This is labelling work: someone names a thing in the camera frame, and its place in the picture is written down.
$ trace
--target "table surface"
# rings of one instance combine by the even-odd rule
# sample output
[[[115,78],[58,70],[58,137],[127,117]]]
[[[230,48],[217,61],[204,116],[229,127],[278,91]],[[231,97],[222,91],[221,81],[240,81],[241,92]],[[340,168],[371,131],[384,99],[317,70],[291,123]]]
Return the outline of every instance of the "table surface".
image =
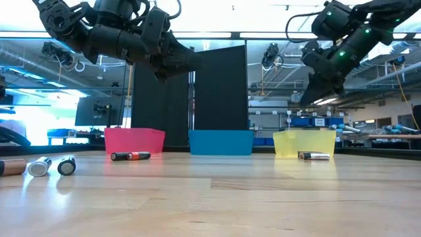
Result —
[[[60,176],[61,158],[77,171]],[[37,156],[6,157],[25,158]],[[48,155],[47,176],[0,177],[2,236],[419,236],[421,163],[102,151]]]

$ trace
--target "battery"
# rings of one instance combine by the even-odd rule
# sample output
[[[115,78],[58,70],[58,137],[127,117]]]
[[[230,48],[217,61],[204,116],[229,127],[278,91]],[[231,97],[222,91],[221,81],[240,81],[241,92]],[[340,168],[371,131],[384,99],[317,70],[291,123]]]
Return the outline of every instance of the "battery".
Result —
[[[48,169],[51,166],[51,159],[47,157],[41,157],[34,161],[28,167],[28,173],[34,177],[41,177],[47,174]]]
[[[0,176],[20,175],[26,170],[24,159],[0,161]]]
[[[327,153],[302,153],[300,158],[304,160],[320,160],[328,161],[330,159],[330,154]]]
[[[129,157],[128,152],[120,152],[120,153],[111,154],[112,161],[127,161],[128,157]]]
[[[62,159],[57,167],[57,170],[61,175],[72,175],[76,170],[76,163],[74,161],[74,158],[68,157]]]
[[[131,152],[129,153],[128,159],[130,161],[139,161],[151,158],[149,152]]]

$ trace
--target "silver battery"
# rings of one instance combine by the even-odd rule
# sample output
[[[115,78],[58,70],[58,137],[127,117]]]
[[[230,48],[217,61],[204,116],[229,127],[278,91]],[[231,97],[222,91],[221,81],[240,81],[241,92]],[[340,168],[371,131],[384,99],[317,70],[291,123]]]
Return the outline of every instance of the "silver battery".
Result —
[[[304,160],[313,160],[313,161],[328,161],[330,159],[330,154],[327,153],[302,153],[300,158]]]
[[[31,163],[28,167],[28,173],[34,177],[41,177],[47,174],[48,169],[51,166],[51,159],[48,157],[41,157],[38,160]]]

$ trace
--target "plastic bin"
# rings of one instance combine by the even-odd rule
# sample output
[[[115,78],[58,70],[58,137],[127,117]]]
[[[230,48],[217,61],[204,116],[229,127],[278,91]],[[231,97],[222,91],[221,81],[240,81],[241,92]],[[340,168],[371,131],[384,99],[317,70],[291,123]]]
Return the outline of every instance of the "plastic bin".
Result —
[[[253,146],[266,145],[266,138],[254,138]]]
[[[328,126],[343,124],[343,118],[329,118],[327,119]]]
[[[147,151],[161,153],[165,132],[151,128],[106,128],[105,149],[113,152]]]
[[[267,138],[265,144],[266,145],[275,145],[275,141],[274,141],[273,138]]]
[[[297,118],[291,119],[291,126],[303,127],[303,126],[310,126],[310,125],[311,125],[311,118],[297,117]]]
[[[251,155],[253,131],[190,130],[192,155]]]
[[[278,157],[297,158],[298,151],[335,152],[336,131],[290,130],[274,133],[275,152]]]

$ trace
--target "copper battery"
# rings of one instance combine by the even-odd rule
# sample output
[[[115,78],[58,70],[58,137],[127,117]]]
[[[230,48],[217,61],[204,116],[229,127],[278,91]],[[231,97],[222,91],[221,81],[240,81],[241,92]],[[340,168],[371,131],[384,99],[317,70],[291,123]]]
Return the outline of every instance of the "copper battery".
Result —
[[[24,159],[0,161],[0,176],[20,175],[26,170]]]
[[[131,152],[128,156],[129,161],[146,160],[149,158],[151,158],[151,154],[149,152]]]
[[[111,154],[112,161],[127,161],[129,157],[128,152],[119,152]]]

